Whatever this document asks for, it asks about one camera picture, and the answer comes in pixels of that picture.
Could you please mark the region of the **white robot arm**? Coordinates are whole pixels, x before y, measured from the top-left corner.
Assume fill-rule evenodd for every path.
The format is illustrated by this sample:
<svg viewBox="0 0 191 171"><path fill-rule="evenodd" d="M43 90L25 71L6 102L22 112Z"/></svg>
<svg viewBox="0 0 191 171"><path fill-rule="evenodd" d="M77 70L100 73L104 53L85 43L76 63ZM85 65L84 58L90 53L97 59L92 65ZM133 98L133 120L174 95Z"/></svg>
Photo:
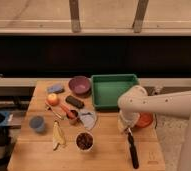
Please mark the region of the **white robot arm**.
<svg viewBox="0 0 191 171"><path fill-rule="evenodd" d="M119 117L124 127L133 127L140 113L154 113L189 120L181 148L177 171L191 171L191 90L149 96L140 85L133 86L118 98Z"/></svg>

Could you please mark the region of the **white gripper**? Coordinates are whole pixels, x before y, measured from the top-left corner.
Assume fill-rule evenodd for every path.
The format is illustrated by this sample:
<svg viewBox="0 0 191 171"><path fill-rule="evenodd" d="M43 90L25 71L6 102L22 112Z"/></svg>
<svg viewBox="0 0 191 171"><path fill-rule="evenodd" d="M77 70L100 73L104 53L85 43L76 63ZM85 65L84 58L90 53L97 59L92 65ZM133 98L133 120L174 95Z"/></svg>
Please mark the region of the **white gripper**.
<svg viewBox="0 0 191 171"><path fill-rule="evenodd" d="M120 111L118 115L118 129L121 133L127 131L128 128L133 128L140 119L139 113Z"/></svg>

